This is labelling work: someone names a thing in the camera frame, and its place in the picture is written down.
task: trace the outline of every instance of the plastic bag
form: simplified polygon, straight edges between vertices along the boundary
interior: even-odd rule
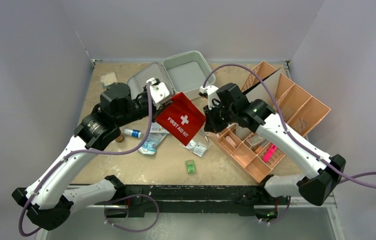
[[[194,141],[194,140],[189,141],[189,143],[186,146],[182,144],[180,146],[188,149],[189,151],[199,156],[200,158],[204,156],[208,148],[206,144],[203,144],[199,141]]]
[[[156,153],[157,146],[165,139],[166,133],[150,133],[147,140],[138,151],[142,154],[153,155]]]
[[[157,122],[151,123],[151,128],[149,132],[152,134],[169,134],[170,133]]]

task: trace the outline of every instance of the white cross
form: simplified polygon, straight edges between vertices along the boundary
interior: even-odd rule
[[[188,124],[190,121],[188,121],[188,116],[180,116],[180,119],[182,120],[182,125]]]

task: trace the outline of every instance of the pink object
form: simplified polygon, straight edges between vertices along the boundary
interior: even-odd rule
[[[275,144],[272,144],[269,150],[267,150],[266,154],[264,155],[263,162],[267,163],[276,150],[277,150],[277,146]]]
[[[232,140],[232,138],[230,136],[226,136],[225,139],[228,141],[228,143],[230,145],[232,145],[232,147],[236,148],[237,147],[237,144],[235,143],[234,140]]]

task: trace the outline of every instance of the green item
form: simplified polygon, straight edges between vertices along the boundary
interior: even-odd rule
[[[194,165],[194,160],[186,160],[185,165],[186,165],[186,171],[188,172],[188,174],[193,174],[196,172],[196,166]]]

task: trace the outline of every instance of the red first aid kit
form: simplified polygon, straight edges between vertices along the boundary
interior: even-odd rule
[[[186,146],[202,128],[206,116],[182,92],[171,101],[155,121]]]

